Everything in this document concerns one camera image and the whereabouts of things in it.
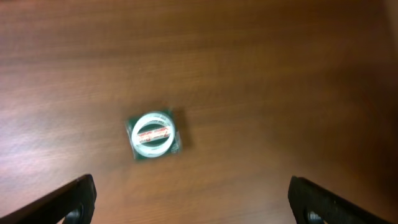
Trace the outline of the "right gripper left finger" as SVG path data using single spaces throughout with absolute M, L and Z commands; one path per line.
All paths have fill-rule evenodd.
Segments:
M 95 210 L 93 176 L 85 174 L 1 218 L 1 223 L 90 223 Z

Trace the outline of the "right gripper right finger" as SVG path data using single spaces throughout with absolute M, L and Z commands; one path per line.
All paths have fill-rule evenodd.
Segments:
M 291 177 L 288 200 L 297 224 L 389 224 L 303 177 Z

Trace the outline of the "green round-label box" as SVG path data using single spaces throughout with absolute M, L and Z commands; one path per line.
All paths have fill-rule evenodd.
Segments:
M 155 159 L 182 150 L 174 114 L 169 109 L 130 117 L 125 127 L 135 160 Z

